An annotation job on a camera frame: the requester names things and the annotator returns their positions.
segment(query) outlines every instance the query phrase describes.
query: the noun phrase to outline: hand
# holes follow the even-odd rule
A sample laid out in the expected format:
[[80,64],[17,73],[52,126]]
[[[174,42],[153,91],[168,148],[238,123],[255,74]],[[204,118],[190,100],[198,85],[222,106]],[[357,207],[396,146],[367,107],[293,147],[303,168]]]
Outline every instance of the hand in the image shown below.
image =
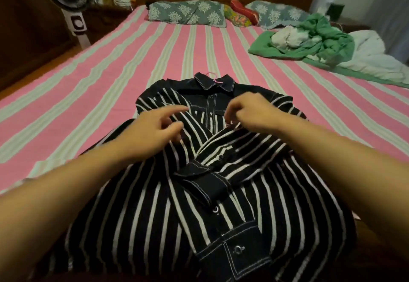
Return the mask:
[[181,140],[182,122],[172,122],[170,116],[187,111],[183,105],[169,105],[142,112],[114,141],[130,163],[143,161],[160,152],[169,141]]
[[226,122],[240,122],[251,132],[274,133],[286,113],[274,107],[259,93],[244,93],[231,100],[225,112]]

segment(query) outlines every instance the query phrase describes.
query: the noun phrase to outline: wooden nightstand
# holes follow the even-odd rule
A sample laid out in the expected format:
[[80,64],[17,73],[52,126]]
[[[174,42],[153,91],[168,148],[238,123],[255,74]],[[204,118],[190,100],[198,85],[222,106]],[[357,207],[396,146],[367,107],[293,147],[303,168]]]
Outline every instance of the wooden nightstand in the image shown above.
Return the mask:
[[91,44],[110,33],[123,22],[132,9],[120,6],[93,4],[83,11],[85,24],[87,25],[87,36]]
[[331,21],[331,26],[338,27],[345,33],[358,30],[370,30],[371,27],[348,17],[340,17],[338,21]]

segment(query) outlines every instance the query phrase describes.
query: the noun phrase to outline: bedsheet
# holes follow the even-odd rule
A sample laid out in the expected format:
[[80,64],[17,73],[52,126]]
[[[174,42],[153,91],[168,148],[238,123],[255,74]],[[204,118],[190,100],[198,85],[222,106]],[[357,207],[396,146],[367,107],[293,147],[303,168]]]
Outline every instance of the bedsheet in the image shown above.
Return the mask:
[[259,27],[172,25],[146,14],[138,7],[92,47],[0,100],[0,190],[65,163],[135,117],[137,97],[157,80],[196,72],[291,95],[312,122],[409,160],[408,89],[248,54]]

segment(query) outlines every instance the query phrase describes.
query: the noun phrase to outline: white cloth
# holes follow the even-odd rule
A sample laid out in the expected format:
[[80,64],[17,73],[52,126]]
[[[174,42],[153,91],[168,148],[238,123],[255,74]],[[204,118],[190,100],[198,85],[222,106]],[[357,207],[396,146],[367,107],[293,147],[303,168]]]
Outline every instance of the white cloth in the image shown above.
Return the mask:
[[278,49],[296,49],[308,39],[307,31],[299,31],[293,26],[286,26],[271,36],[271,44]]
[[339,67],[373,75],[383,80],[409,84],[409,67],[385,54],[385,44],[374,30],[351,32],[355,41],[352,59]]

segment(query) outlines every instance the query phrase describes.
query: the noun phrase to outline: black and white striped shirt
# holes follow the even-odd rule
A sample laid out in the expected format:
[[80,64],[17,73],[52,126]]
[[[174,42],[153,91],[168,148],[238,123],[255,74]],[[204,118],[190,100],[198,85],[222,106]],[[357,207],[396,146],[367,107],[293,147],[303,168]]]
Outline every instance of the black and white striped shirt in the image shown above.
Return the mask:
[[[34,276],[92,271],[162,274],[185,268],[233,281],[262,266],[276,280],[313,281],[355,241],[351,211],[283,141],[227,126],[228,102],[259,92],[299,115],[292,97],[234,83],[161,80],[138,112],[183,104],[181,143],[129,165],[108,181],[37,265]],[[110,132],[115,139],[132,122]]]

